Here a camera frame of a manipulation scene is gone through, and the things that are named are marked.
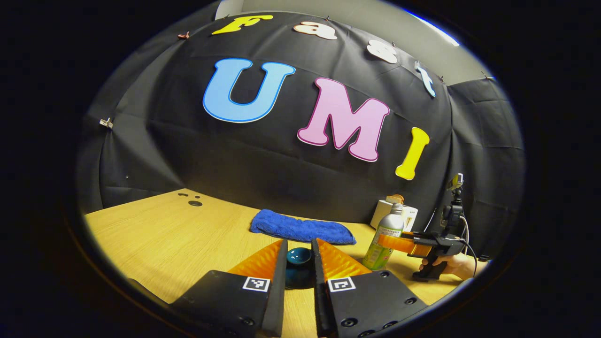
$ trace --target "human hand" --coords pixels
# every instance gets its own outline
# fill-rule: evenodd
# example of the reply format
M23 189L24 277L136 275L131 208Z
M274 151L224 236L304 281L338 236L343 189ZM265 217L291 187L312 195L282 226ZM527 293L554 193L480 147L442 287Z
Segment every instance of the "human hand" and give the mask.
M447 267L442 271L442 274L458 275L459 272L465 270L464 267L471 261L464 253L458 253L452 256L438 256L432 265L439 265L442 262L447 263ZM428 265L427 259L421 260L421 265L419 266L420 271L424 268L424 265Z

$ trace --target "letter m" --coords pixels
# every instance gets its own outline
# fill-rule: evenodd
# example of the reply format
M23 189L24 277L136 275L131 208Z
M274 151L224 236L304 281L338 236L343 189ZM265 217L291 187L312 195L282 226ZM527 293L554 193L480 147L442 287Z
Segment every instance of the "letter m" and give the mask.
M325 131L329 120L336 149L342 149L359 131L357 140L349 146L349 153L358 159L375 162L380 131L384 118L390 112L388 106L376 99L368 99L353 112L349 94L342 83L317 78L315 84L319 88L317 103L309 125L296 134L299 140L314 146L325 146L328 143Z

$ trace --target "letter u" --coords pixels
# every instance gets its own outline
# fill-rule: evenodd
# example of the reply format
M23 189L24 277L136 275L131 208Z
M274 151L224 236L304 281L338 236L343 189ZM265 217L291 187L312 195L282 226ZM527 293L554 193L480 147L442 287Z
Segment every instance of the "letter u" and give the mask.
M217 70L203 97L203 107L211 116L233 123L247 123L263 118L273 108L284 78L296 71L287 64L264 63L261 68L266 74L257 97L251 103L242 105L231 100L231 91L242 70L251 66L250 60L239 58L223 59L215 63Z

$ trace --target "wooden table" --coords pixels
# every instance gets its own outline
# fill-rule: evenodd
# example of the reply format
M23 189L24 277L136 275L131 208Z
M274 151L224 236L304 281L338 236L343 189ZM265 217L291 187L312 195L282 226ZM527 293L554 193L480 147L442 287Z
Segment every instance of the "wooden table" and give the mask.
M202 206L189 201L199 201ZM259 209L181 189L99 210L86 219L99 247L126 277L172 303L207 271L228 271L278 240L249 231L257 212ZM357 244L337 248L361 260L375 230L367 224L342 224ZM311 244L288 241L288 249L296 247L311 248ZM428 305L461 283L454 275L442 275L429 283L413 281L411 273L419 265L420 259L395 252L386 269ZM284 297L282 337L317 337L313 289L286 290Z

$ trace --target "white wall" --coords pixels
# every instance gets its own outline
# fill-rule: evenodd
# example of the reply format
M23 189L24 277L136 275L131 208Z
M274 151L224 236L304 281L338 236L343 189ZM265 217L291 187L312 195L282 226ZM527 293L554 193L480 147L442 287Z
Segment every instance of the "white wall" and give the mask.
M241 12L292 11L327 17L372 33L411 54L443 76L447 85L493 76L463 46L453 46L436 31L396 5L380 0L235 0L243 1Z

